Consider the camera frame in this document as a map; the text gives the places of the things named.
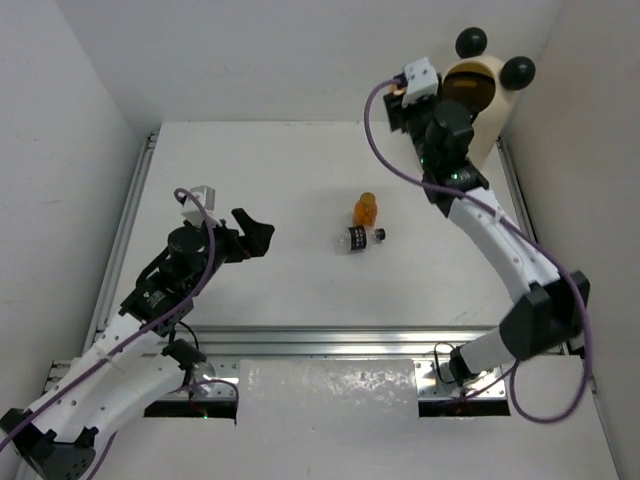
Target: bottle cap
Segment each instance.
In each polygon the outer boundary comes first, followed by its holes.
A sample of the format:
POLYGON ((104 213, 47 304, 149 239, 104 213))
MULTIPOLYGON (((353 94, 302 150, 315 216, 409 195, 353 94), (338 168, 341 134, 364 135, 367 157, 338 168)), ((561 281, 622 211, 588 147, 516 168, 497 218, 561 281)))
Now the bottle cap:
POLYGON ((365 192, 360 195, 360 202, 362 202, 363 205, 370 207, 372 205, 375 205, 376 196, 371 192, 365 192))

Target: white table surface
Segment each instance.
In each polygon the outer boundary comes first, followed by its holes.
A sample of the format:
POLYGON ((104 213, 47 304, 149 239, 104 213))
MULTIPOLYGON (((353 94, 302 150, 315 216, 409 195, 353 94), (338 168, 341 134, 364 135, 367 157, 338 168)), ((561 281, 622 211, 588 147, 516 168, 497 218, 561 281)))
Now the white table surface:
MULTIPOLYGON (((419 176, 408 136, 374 124, 383 152, 419 176)), ((514 208, 497 151, 483 173, 514 208)), ((165 123, 151 162, 113 306, 182 217, 176 187, 216 188, 216 215, 243 207, 276 232, 264 258, 223 266, 196 299, 192 325, 495 325, 510 307, 498 275, 421 189, 371 154, 361 123, 165 123), (360 194, 377 197, 387 240, 335 253, 360 194)))
MULTIPOLYGON (((570 400, 576 357, 525 364, 524 407, 570 400)), ((614 480, 588 395, 553 426, 518 416, 418 418, 411 361, 243 361, 238 425, 137 420, 116 437, 96 480, 614 480)))

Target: black ball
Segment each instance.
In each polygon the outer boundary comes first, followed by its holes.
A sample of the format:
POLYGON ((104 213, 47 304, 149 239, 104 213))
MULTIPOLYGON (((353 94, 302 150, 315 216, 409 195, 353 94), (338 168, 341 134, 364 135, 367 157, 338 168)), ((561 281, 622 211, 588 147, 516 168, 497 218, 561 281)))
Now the black ball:
POLYGON ((522 90, 536 76, 536 64, 529 57, 513 57, 502 67, 500 83, 507 90, 522 90))
POLYGON ((482 55, 487 49, 487 34, 478 27, 469 27, 458 35, 456 53, 460 58, 482 55))

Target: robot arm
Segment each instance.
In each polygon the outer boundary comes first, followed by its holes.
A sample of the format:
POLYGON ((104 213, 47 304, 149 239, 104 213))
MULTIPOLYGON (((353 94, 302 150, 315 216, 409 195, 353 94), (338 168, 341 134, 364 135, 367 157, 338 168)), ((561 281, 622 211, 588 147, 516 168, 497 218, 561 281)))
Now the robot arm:
MULTIPOLYGON (((429 202, 471 238, 514 303, 498 327, 452 350, 441 366, 441 380, 463 386, 482 371, 528 360, 578 336, 582 324, 567 283, 551 262, 501 223, 507 215, 469 160, 479 112, 445 97, 440 76, 427 59, 406 66, 395 80, 397 85, 384 97, 389 123, 392 131, 411 137, 423 182, 462 191, 491 207, 496 216, 468 199, 425 189, 429 202)), ((588 280, 579 271, 572 277, 586 302, 588 280)))
MULTIPOLYGON (((206 211, 213 210, 213 189, 198 187, 191 194, 206 211)), ((148 361, 140 358, 170 335, 193 309, 192 301, 118 350, 125 339, 144 325, 184 304, 202 284, 207 260, 213 253, 209 232, 190 199, 183 201, 182 214, 187 219, 184 225, 169 234, 167 248, 143 269, 136 288, 100 338, 52 390, 28 408, 11 409, 0 419, 0 428, 9 434, 32 412, 50 403, 58 392, 72 383, 75 385, 98 362, 106 360, 102 368, 55 401, 13 438, 18 454, 44 480, 80 478, 93 462, 96 446, 140 415, 146 406, 206 370, 206 356, 184 340, 170 341, 161 354, 148 361)), ((227 228, 224 221, 216 222, 213 268, 205 283, 223 263, 261 257, 269 249, 273 226, 253 221, 242 209, 235 209, 232 214, 244 235, 227 228)))

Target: small bottle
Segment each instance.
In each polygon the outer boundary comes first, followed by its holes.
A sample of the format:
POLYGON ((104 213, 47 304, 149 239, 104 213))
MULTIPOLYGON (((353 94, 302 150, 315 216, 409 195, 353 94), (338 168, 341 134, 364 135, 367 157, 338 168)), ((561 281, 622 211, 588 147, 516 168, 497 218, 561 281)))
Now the small bottle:
POLYGON ((373 193, 365 192, 360 195, 360 200, 353 208, 353 225, 373 228, 378 215, 376 197, 373 193))
POLYGON ((349 227, 338 238, 338 253, 363 252, 371 245, 382 242, 387 236, 384 228, 367 230, 362 225, 349 227))

